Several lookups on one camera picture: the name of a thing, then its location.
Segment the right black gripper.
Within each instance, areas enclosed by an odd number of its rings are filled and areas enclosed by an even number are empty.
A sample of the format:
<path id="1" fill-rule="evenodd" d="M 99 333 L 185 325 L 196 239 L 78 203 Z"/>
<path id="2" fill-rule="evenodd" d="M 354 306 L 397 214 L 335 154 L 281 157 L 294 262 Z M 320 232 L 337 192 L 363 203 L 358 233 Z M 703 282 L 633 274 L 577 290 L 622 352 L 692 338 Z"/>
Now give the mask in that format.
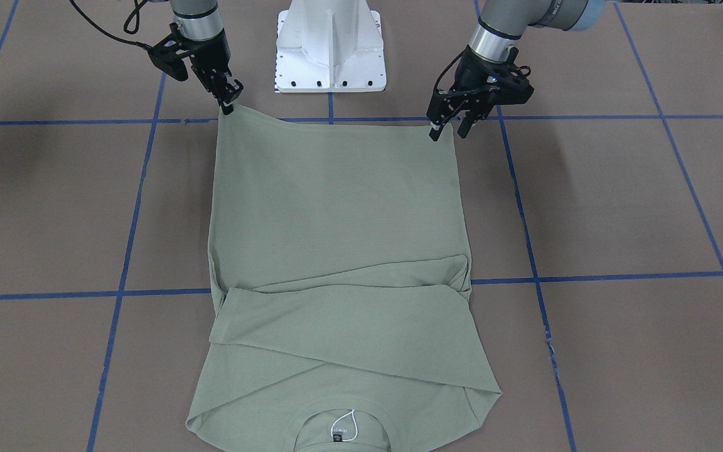
<path id="1" fill-rule="evenodd" d="M 224 29 L 207 40 L 190 40 L 190 62 L 193 73 L 207 92 L 216 92 L 223 115 L 233 112 L 233 103 L 244 85 L 232 78 L 229 69 L 230 49 Z"/>

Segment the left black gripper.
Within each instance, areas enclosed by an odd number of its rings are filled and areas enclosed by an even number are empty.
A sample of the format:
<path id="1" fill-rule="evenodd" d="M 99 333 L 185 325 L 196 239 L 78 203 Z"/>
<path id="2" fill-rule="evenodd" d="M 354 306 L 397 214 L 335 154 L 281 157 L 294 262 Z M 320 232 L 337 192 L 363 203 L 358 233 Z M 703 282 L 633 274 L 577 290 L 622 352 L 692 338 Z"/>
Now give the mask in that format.
<path id="1" fill-rule="evenodd" d="M 464 112 L 457 134 L 468 137 L 479 121 L 486 120 L 494 106 L 513 103 L 513 47 L 495 61 L 466 46 L 456 58 L 454 82 L 447 92 L 433 92 L 426 116 L 431 123 L 429 137 L 438 141 L 444 127 Z"/>

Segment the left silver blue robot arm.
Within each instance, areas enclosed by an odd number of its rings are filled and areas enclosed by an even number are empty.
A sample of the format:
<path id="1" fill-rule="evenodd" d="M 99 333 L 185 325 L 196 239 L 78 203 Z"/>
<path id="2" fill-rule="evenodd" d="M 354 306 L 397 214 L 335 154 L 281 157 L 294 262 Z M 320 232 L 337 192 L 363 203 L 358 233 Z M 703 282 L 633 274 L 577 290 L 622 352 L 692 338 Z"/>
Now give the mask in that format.
<path id="1" fill-rule="evenodd" d="M 527 28 L 582 31 L 599 20 L 604 1 L 487 1 L 465 46 L 438 76 L 426 116 L 429 137 L 461 116 L 457 134 L 466 138 L 497 106 L 525 105 L 534 93 L 531 69 L 516 63 Z"/>

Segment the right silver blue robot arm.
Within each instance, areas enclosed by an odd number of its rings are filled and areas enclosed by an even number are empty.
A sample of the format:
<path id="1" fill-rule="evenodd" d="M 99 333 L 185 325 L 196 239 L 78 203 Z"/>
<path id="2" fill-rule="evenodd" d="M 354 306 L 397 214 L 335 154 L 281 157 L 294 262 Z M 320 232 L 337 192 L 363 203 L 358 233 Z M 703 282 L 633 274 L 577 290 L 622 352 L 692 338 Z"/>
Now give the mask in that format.
<path id="1" fill-rule="evenodd" d="M 243 92 L 243 84 L 229 67 L 230 47 L 217 1 L 171 1 L 174 22 L 181 35 L 190 68 L 227 116 Z"/>

